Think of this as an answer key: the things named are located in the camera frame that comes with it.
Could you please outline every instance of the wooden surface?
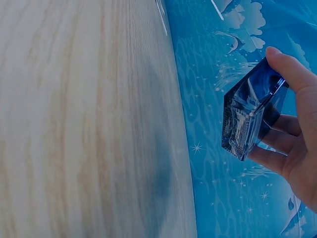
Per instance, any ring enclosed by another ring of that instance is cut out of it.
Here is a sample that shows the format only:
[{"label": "wooden surface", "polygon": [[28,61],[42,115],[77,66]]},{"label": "wooden surface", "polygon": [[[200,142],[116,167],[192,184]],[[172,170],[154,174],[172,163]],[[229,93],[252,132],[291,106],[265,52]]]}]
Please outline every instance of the wooden surface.
[{"label": "wooden surface", "polygon": [[0,238],[15,237],[196,237],[155,0],[0,0]]}]

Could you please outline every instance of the blue background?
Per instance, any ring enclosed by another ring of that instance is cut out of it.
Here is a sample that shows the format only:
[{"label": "blue background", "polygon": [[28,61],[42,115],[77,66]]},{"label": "blue background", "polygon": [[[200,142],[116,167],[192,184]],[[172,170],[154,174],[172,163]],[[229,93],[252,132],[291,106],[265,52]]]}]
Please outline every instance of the blue background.
[{"label": "blue background", "polygon": [[[184,110],[198,237],[312,238],[317,234],[316,217],[283,178],[250,160],[239,162],[220,141],[223,96],[264,57],[267,46],[278,47],[317,72],[317,2],[165,0],[165,7]],[[232,49],[237,41],[241,44]],[[296,114],[292,92],[283,112]]]}]

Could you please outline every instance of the fingernail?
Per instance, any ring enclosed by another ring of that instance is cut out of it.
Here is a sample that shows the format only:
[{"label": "fingernail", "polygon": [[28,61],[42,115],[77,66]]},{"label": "fingernail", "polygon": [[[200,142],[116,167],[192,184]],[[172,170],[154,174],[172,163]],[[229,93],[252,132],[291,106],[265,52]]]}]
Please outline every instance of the fingernail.
[{"label": "fingernail", "polygon": [[266,49],[266,55],[270,55],[270,56],[273,56],[273,55],[278,55],[278,54],[281,54],[282,52],[275,48],[275,47],[272,47],[272,46],[269,46],[267,47]]}]

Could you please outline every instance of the blue glass bottle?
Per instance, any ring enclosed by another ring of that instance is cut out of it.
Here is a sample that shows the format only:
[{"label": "blue glass bottle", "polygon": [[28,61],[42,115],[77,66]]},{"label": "blue glass bottle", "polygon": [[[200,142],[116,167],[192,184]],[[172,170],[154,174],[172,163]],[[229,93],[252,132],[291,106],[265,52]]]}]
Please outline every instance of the blue glass bottle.
[{"label": "blue glass bottle", "polygon": [[264,58],[224,96],[224,149],[244,161],[266,136],[283,107],[288,84]]}]

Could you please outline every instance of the hand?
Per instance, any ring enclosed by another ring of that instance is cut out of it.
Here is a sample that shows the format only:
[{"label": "hand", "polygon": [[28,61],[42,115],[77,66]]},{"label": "hand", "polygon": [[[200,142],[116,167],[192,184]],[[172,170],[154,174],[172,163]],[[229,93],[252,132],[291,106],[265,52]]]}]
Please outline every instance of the hand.
[{"label": "hand", "polygon": [[317,212],[317,76],[276,48],[267,48],[266,58],[294,90],[298,117],[282,115],[263,139],[276,152],[256,147],[249,157],[282,175]]}]

